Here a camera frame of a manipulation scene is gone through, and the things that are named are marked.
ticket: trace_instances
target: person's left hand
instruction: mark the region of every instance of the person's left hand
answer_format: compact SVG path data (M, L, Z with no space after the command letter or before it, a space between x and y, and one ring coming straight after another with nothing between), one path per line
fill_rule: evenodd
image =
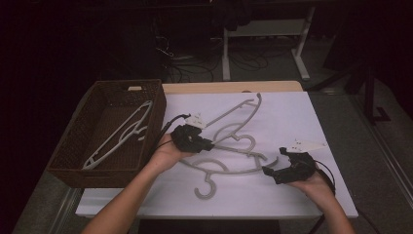
M170 134L165 134L158 145L159 148L147 164L147 167L156 170L158 174L172 168L179 160L193 155L193 153L182 152L176 148Z

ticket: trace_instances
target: gray carpet floor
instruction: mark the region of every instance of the gray carpet floor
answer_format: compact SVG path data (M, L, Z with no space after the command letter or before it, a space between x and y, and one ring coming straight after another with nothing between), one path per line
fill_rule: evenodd
M308 88L335 73L322 68L332 40L309 39L302 58L311 79L302 81L288 51L292 42L291 39L279 38L232 43L232 81L297 80L303 88ZM256 56L263 53L265 58ZM191 67L190 64L194 64L191 60L176 60L176 67L192 70L185 72L170 68L168 82L179 79L187 82L222 81L222 68L218 59L219 53L204 59L202 66L206 68ZM411 180L412 120L399 107L392 92L376 81L375 105L384 107L392 121L380 122L372 127L360 114L363 92L354 96L346 95L343 92L345 82L346 78L321 92L309 93L337 165L356 206L381 233L409 233L413 230L411 201L406 199L406 192L389 166L386 158L389 152L384 152L376 135L382 136L388 151L403 168L405 176ZM75 196L73 201L65 200L67 191L71 191L69 187L44 172L14 233L79 233L89 220L74 214L79 196ZM67 214L62 214L64 208L68 208ZM308 233L316 221L281 220L281 232ZM138 224L139 220L133 224L131 233L138 233ZM357 233L375 233L362 215L352 219L352 224ZM317 233L326 233L325 224Z

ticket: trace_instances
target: table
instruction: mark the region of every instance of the table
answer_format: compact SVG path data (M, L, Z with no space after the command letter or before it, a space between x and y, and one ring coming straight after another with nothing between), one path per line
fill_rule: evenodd
M273 167L274 169L278 170L289 166L287 158L280 155L278 148L289 146L296 138L327 143L308 94L302 92L298 82L165 84L164 87L168 101L165 121L168 121L171 116L189 109L202 110L202 116L207 121L216 116L217 112L221 113L222 110L227 110L228 107L234 106L240 100L245 98L257 100L256 93L243 94L238 93L239 91L261 92L262 104L259 110L239 134L254 136L257 142L254 150L267 156L268 162L275 161L278 157L278 163ZM185 94L178 94L180 88ZM248 108L247 106L241 109L241 114L237 113L231 116L229 122L243 119ZM205 137L211 137L211 134L216 130L213 126L211 127L211 133L208 132L209 129L203 132L206 134ZM215 157L215 159L225 160L223 162L225 165L229 165L230 171L234 168L236 168L234 171L241 171L245 167L249 167L251 159L249 161L245 158L240 160L239 156L234 156L231 153L219 154L220 156L217 157L218 153L214 150L203 151L192 157L191 160L197 160L196 157L198 159L200 157ZM355 205L329 147L310 153L333 172L338 201L348 217L356 217ZM284 184L276 185L271 177L263 175L262 172L242 175L211 175L210 179L216 183L216 192L210 199L200 199L194 194L194 189L199 188L202 194L208 193L210 187L204 183L206 176L202 171L193 170L181 163L177 164L158 177L137 217L282 219L309 218L321 215L317 207L300 191ZM115 188L85 189L76 214L81 216L95 215L120 191L121 189Z

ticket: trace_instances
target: basket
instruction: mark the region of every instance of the basket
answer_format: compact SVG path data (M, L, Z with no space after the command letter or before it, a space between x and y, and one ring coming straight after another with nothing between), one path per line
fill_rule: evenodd
M137 111L148 100L152 101L152 107ZM149 152L161 131L166 107L161 80L95 82L73 114L47 171L70 187L125 187L150 159ZM113 136L101 147L95 159L117 145L127 128L139 121L146 110L147 116L141 122L146 129L139 135L128 137L94 169L83 170L88 158L106 140Z

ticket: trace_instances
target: white label on basket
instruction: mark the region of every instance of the white label on basket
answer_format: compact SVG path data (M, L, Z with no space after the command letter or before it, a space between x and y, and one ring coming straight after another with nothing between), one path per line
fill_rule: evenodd
M128 88L128 91L141 91L141 90L142 90L142 87L140 86L130 86Z

